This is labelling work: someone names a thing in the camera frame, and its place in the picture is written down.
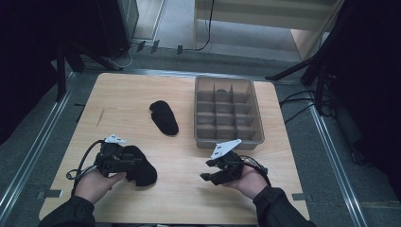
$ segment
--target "black pad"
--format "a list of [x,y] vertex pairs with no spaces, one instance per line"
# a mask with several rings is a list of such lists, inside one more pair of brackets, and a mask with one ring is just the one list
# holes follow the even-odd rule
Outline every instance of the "black pad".
[[176,135],[179,131],[174,113],[165,101],[159,100],[150,105],[150,110],[153,111],[151,119],[166,135]]
[[127,180],[136,181],[136,186],[149,186],[157,180],[157,171],[145,157],[145,154],[136,146],[126,146],[123,153],[129,153],[134,158],[142,159],[141,165],[135,166],[133,171],[127,172]]

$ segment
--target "black sleeve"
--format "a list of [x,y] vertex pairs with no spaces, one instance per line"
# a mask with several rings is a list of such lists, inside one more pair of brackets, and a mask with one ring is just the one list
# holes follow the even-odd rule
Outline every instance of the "black sleeve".
[[265,187],[254,199],[257,221],[269,227],[316,227],[289,203],[281,188]]
[[74,196],[44,217],[39,227],[95,227],[94,210],[94,205],[89,201]]

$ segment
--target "storage box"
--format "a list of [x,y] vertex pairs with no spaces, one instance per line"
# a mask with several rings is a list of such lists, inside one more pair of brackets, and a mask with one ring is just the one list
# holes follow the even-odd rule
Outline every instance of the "storage box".
[[253,82],[249,79],[197,77],[195,139],[198,148],[241,139],[235,149],[254,149],[265,136]]

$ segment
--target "person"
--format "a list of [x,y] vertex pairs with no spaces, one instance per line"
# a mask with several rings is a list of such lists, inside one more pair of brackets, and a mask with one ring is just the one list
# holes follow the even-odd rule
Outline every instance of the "person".
[[[39,226],[96,226],[92,214],[94,204],[125,176],[126,173],[118,173],[106,178],[98,169],[86,174],[79,181],[75,195],[47,215]],[[316,227],[289,203],[283,189],[268,186],[266,180],[252,167],[244,166],[239,180],[224,183],[223,186],[236,189],[253,200],[260,226]]]

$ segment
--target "desk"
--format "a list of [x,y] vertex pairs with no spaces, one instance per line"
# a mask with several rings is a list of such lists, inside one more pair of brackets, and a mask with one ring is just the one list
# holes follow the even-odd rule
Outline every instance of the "desk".
[[[344,0],[217,0],[212,20],[290,28],[301,59],[305,60],[319,44],[324,32],[330,30],[343,2]],[[209,20],[211,6],[212,0],[195,1],[194,49],[197,43],[197,20]]]
[[[302,193],[286,128],[274,86],[254,83],[265,141],[250,155],[269,171],[273,186],[282,187],[290,202],[309,218],[305,201],[294,201]],[[200,174],[216,172],[208,167],[212,150],[198,149],[194,138],[195,79],[178,77],[102,74],[98,77],[85,110],[51,189],[62,189],[60,198],[47,198],[40,219],[67,201],[73,182],[65,173],[77,168],[85,150],[96,140],[113,133],[140,148],[158,172],[156,184],[136,188],[123,180],[96,204],[98,222],[175,224],[255,224],[251,200],[231,188],[205,182]],[[151,119],[149,106],[166,101],[176,116],[180,132],[162,134]],[[83,166],[90,166],[99,151],[94,147]]]

